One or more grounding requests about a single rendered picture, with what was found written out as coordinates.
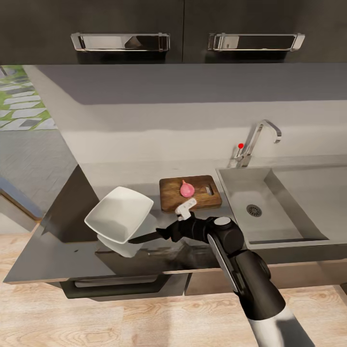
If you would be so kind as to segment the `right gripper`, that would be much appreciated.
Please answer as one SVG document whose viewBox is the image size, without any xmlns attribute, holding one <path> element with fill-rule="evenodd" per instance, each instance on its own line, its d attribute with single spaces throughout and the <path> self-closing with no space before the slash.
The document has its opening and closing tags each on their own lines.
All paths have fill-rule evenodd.
<svg viewBox="0 0 347 347">
<path fill-rule="evenodd" d="M 195 217 L 194 212 L 190 212 L 190 214 L 191 216 L 187 220 L 177 220 L 166 229 L 156 228 L 156 232 L 165 240 L 171 238 L 174 243 L 177 243 L 183 237 L 195 239 L 193 227 L 195 222 L 199 219 Z"/>
</svg>

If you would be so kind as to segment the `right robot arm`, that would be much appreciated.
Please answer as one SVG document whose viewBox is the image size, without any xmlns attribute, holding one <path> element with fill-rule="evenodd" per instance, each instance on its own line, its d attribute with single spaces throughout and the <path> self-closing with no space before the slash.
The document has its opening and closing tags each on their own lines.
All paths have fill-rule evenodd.
<svg viewBox="0 0 347 347">
<path fill-rule="evenodd" d="M 180 205 L 175 210 L 178 220 L 156 232 L 174 243 L 187 237 L 211 245 L 259 347 L 316 347 L 270 281 L 266 262 L 256 252 L 242 250 L 244 236 L 238 224 L 230 217 L 198 219 L 189 211 L 196 204 L 192 198 Z"/>
</svg>

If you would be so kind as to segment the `cutting board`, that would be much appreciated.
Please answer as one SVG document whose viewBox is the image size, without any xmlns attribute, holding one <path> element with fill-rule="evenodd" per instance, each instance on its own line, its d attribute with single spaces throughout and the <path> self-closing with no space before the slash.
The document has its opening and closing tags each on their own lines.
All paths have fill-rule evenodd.
<svg viewBox="0 0 347 347">
<path fill-rule="evenodd" d="M 189 200 L 189 198 L 183 197 L 180 193 L 180 188 L 183 183 L 182 180 L 184 180 L 185 183 L 191 184 L 195 189 L 192 198 L 196 200 L 197 204 L 190 209 L 222 205 L 222 198 L 211 175 L 164 178 L 159 181 L 160 205 L 162 211 L 175 211 L 180 205 Z M 213 195 L 208 194 L 205 185 L 210 186 Z"/>
</svg>

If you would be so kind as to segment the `parer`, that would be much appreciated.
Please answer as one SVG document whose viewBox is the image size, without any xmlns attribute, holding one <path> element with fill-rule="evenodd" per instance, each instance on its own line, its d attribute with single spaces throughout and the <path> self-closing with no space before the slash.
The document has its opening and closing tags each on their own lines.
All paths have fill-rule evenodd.
<svg viewBox="0 0 347 347">
<path fill-rule="evenodd" d="M 149 233 L 134 239 L 128 239 L 129 242 L 142 242 L 142 241 L 146 241 L 146 240 L 150 240 L 150 239 L 154 239 L 157 237 L 161 237 L 160 234 L 158 234 L 157 232 L 153 232 L 153 233 Z"/>
</svg>

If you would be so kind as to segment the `vidalia onion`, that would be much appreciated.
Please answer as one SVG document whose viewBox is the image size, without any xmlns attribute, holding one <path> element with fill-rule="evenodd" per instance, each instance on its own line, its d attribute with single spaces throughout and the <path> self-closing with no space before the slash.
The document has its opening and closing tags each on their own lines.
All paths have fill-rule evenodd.
<svg viewBox="0 0 347 347">
<path fill-rule="evenodd" d="M 189 199 L 192 199 L 192 196 L 195 193 L 194 187 L 191 184 L 185 183 L 184 180 L 182 180 L 182 181 L 183 181 L 183 183 L 182 183 L 182 186 L 180 188 L 181 195 L 185 198 L 187 197 Z"/>
</svg>

